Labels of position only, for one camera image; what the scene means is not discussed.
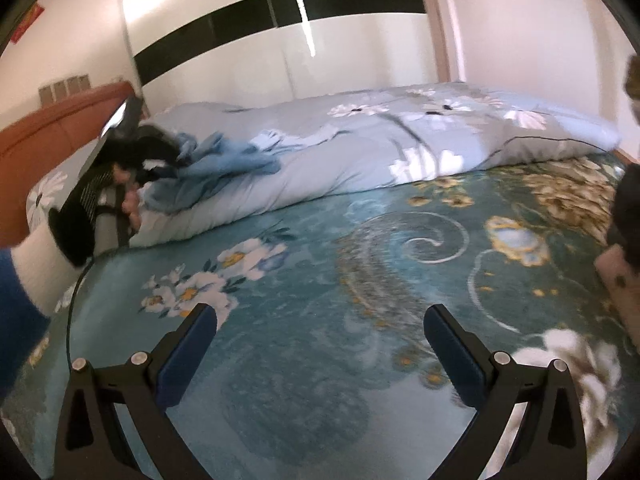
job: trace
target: sleeve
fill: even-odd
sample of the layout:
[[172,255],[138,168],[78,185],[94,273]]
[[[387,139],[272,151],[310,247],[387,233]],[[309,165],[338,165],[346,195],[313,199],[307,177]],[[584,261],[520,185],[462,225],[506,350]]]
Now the sleeve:
[[48,326],[49,318],[22,288],[11,251],[0,250],[0,402]]

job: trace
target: headboard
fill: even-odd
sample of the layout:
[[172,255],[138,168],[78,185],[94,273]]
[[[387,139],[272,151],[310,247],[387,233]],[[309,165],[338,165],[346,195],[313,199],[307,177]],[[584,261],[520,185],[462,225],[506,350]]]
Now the headboard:
[[43,176],[98,136],[124,99],[129,82],[73,95],[22,118],[0,131],[0,247],[29,234],[26,199]]

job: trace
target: teal floral bedsheet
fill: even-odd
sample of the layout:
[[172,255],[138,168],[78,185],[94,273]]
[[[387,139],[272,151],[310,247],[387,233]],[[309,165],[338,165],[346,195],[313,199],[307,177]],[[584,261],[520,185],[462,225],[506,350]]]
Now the teal floral bedsheet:
[[[213,478],[423,479],[474,415],[422,334],[425,309],[443,303],[489,349],[569,364],[594,479],[640,415],[640,359],[593,268],[621,173],[611,156],[497,168],[322,198],[127,251],[83,284],[72,356],[119,364],[209,303],[220,331],[168,415]],[[68,377],[64,328],[57,316],[2,409],[43,476]]]

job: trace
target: red paper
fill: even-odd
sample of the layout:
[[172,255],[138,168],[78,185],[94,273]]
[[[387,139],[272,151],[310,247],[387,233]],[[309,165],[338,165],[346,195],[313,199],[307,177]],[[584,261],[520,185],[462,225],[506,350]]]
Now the red paper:
[[15,29],[14,34],[11,36],[11,42],[18,43],[18,40],[20,40],[27,29],[31,27],[31,25],[33,25],[33,22],[35,22],[38,19],[38,16],[40,16],[43,12],[44,7],[38,3],[31,7],[31,9],[28,10],[28,12],[24,15],[24,18],[20,22],[20,25],[18,25],[18,27]]

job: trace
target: metal screw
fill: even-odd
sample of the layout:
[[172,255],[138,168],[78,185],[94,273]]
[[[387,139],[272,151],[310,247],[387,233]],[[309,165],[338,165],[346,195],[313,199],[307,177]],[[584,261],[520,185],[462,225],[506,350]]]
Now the metal screw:
[[84,369],[84,367],[86,366],[86,359],[84,357],[79,357],[78,359],[76,359],[73,364],[71,365],[71,367],[76,371],[76,372],[80,372]]
[[567,370],[567,365],[562,359],[556,359],[554,361],[554,368],[559,372],[565,372]]
[[499,365],[507,365],[511,362],[511,357],[509,357],[509,354],[507,354],[507,352],[496,352],[494,354],[494,360]]
[[131,362],[137,366],[146,363],[147,359],[148,355],[146,354],[146,352],[136,352],[131,356]]

